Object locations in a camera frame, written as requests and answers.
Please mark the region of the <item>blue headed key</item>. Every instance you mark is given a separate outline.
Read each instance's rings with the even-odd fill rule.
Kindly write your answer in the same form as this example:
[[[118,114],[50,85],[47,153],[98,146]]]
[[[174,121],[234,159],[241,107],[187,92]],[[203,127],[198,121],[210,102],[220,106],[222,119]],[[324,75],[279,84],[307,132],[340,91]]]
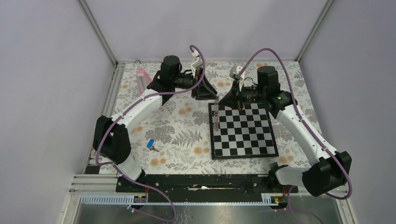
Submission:
[[[151,151],[159,152],[154,146],[154,140],[150,139],[149,142],[147,143],[147,148]]]

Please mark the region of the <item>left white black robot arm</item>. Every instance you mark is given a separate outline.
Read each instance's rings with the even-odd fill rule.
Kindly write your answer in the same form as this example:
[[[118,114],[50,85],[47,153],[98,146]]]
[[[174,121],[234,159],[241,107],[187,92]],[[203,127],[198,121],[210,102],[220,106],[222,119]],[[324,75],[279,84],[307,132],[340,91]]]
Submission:
[[[217,95],[205,77],[203,56],[194,52],[193,57],[190,69],[183,70],[177,56],[166,56],[160,69],[131,105],[111,117],[102,115],[97,119],[92,144],[96,163],[102,165],[100,155],[107,158],[106,164],[128,178],[127,186],[134,192],[144,188],[145,180],[141,176],[143,169],[131,155],[130,131],[176,94],[191,92],[196,100],[215,99]]]

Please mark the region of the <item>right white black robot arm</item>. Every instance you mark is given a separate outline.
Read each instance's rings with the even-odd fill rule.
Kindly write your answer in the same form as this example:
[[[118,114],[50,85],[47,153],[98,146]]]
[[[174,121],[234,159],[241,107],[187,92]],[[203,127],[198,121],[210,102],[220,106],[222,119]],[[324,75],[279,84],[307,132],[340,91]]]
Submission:
[[[269,189],[280,192],[286,186],[304,187],[312,196],[318,197],[329,195],[331,190],[347,184],[347,195],[339,199],[349,198],[352,193],[348,176],[352,163],[350,154],[339,152],[312,126],[292,93],[281,90],[277,70],[273,66],[259,67],[257,84],[251,86],[245,86],[245,72],[241,66],[233,66],[229,76],[233,79],[231,89],[219,104],[232,109],[261,104],[286,127],[309,161],[309,168],[271,165]]]

